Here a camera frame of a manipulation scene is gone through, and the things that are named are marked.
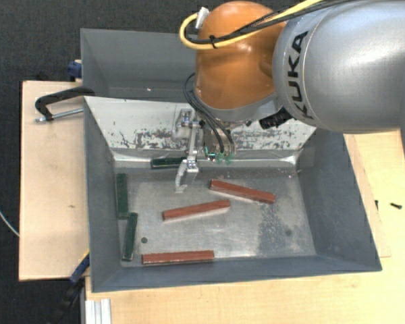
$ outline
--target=wooden block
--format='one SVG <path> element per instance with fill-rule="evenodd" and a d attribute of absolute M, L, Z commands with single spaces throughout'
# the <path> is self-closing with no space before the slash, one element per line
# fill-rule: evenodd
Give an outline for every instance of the wooden block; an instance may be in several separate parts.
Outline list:
<path fill-rule="evenodd" d="M 138 222 L 137 213 L 129 213 L 128 224 L 126 226 L 126 233 L 124 236 L 124 247 L 121 259 L 130 262 L 134 257 L 135 233 L 136 224 Z"/>
<path fill-rule="evenodd" d="M 211 180 L 210 189 L 217 192 L 232 194 L 233 196 L 257 200 L 267 204 L 273 204 L 275 201 L 275 195 L 273 193 L 233 185 L 219 180 Z"/>
<path fill-rule="evenodd" d="M 207 213 L 214 210 L 226 209 L 230 206 L 231 203 L 228 199 L 216 200 L 215 202 L 206 202 L 203 204 L 191 205 L 190 207 L 166 210 L 162 212 L 162 218 L 164 221 L 168 221 L 170 219 L 177 219 L 181 217 Z"/>
<path fill-rule="evenodd" d="M 127 219 L 128 209 L 128 178 L 126 174 L 119 173 L 115 176 L 115 190 L 117 194 L 117 218 Z"/>
<path fill-rule="evenodd" d="M 209 262 L 215 258 L 212 250 L 152 253 L 142 255 L 143 265 Z"/>

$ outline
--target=wooden board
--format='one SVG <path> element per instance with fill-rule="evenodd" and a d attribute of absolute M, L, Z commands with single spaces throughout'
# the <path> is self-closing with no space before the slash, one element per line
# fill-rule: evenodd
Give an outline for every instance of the wooden board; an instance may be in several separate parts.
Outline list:
<path fill-rule="evenodd" d="M 82 114 L 35 123 L 37 98 L 78 86 L 23 83 L 21 121 L 20 280 L 69 277 L 88 249 Z M 82 98 L 49 106 L 82 106 Z"/>

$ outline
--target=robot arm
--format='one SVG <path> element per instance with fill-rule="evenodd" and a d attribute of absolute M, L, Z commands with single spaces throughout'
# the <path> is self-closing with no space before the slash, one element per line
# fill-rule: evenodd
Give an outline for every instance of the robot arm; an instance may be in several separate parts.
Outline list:
<path fill-rule="evenodd" d="M 195 99 L 224 123 L 289 117 L 344 133 L 402 129 L 405 0 L 307 0 L 274 13 L 237 1 L 213 10 L 198 39 Z"/>

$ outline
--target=black connector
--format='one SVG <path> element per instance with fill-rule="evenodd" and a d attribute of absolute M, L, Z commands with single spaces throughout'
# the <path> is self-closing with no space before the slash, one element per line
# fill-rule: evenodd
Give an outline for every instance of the black connector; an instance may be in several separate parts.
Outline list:
<path fill-rule="evenodd" d="M 277 113 L 261 119 L 259 121 L 259 124 L 261 125 L 263 130 L 267 130 L 272 127 L 279 127 L 291 118 L 292 116 L 286 111 L 284 107 L 282 107 Z"/>

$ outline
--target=black cable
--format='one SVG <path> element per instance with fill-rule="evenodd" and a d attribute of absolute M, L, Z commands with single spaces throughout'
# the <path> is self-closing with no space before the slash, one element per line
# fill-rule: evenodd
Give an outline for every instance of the black cable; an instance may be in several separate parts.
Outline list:
<path fill-rule="evenodd" d="M 215 36 L 211 35 L 210 38 L 206 38 L 206 39 L 190 40 L 188 38 L 188 40 L 193 42 L 193 43 L 199 44 L 199 45 L 215 44 L 215 43 L 221 42 L 221 41 L 228 41 L 228 40 L 232 40 L 234 38 L 237 38 L 239 36 L 242 36 L 244 34 L 248 34 L 248 33 L 254 32 L 254 31 L 260 31 L 260 30 L 262 30 L 264 28 L 268 28 L 269 26 L 272 26 L 272 25 L 275 25 L 275 24 L 278 24 L 278 23 L 281 23 L 281 22 L 285 22 L 287 20 L 291 20 L 292 18 L 297 18 L 297 17 L 303 16 L 305 14 L 309 14 L 311 12 L 319 11 L 320 9 L 333 7 L 333 6 L 336 6 L 336 5 L 339 5 L 339 4 L 342 4 L 342 3 L 348 3 L 348 2 L 351 2 L 351 1 L 358 1 L 358 0 L 326 0 L 326 1 L 320 2 L 320 3 L 316 4 L 316 5 L 307 7 L 305 9 L 303 9 L 302 11 L 298 11 L 296 13 L 291 13 L 288 16 L 285 16 L 285 17 L 282 17 L 282 18 L 279 18 L 279 19 L 276 19 L 276 20 L 272 20 L 272 21 L 269 21 L 269 22 L 263 22 L 264 20 L 272 18 L 272 17 L 274 17 L 274 16 L 276 16 L 276 15 L 278 15 L 278 14 L 280 14 L 283 11 L 286 10 L 286 9 L 282 9 L 282 10 L 277 11 L 277 12 L 268 13 L 268 14 L 266 14 L 266 15 L 264 15 L 264 16 L 256 19 L 256 20 L 252 21 L 251 23 L 248 23 L 248 24 L 242 26 L 241 28 L 239 28 L 239 29 L 237 29 L 237 30 L 235 30 L 235 31 L 233 31 L 233 32 L 231 32 L 229 34 L 223 35 L 223 36 L 215 37 Z"/>
<path fill-rule="evenodd" d="M 191 97 L 192 97 L 192 99 L 193 99 L 193 101 L 194 101 L 194 104 L 196 105 L 196 108 L 197 108 L 199 111 L 203 112 L 203 114 L 206 116 L 206 118 L 209 118 L 209 119 L 212 121 L 212 123 L 215 124 L 215 125 L 226 135 L 226 137 L 227 137 L 229 143 L 233 146 L 233 145 L 234 145 L 234 141 L 233 141 L 233 139 L 232 139 L 232 137 L 231 137 L 231 134 L 226 130 L 226 128 L 223 126 L 223 124 L 222 124 L 218 119 L 216 119 L 216 118 L 213 116 L 213 114 L 211 114 L 210 111 L 209 111 L 206 107 L 204 107 L 204 106 L 199 102 L 199 100 L 195 97 L 195 93 L 194 93 L 193 90 L 191 90 L 190 92 L 188 92 L 188 94 L 191 95 Z"/>
<path fill-rule="evenodd" d="M 200 113 L 200 115 L 206 120 L 206 122 L 208 123 L 208 125 L 210 126 L 210 128 L 212 129 L 213 133 L 215 134 L 215 137 L 219 143 L 219 148 L 220 148 L 220 152 L 223 153 L 225 151 L 225 147 L 223 145 L 221 136 L 219 135 L 218 131 L 216 130 L 216 127 L 213 124 L 213 121 L 211 121 L 211 118 L 208 118 L 205 113 L 201 110 L 201 108 L 199 107 L 199 104 L 195 101 L 194 98 L 192 98 L 189 95 L 188 89 L 187 89 L 187 85 L 189 80 L 195 76 L 195 73 L 190 74 L 187 79 L 184 81 L 183 84 L 183 93 L 184 96 L 186 98 L 186 100 L 189 102 L 190 106 L 198 113 Z"/>

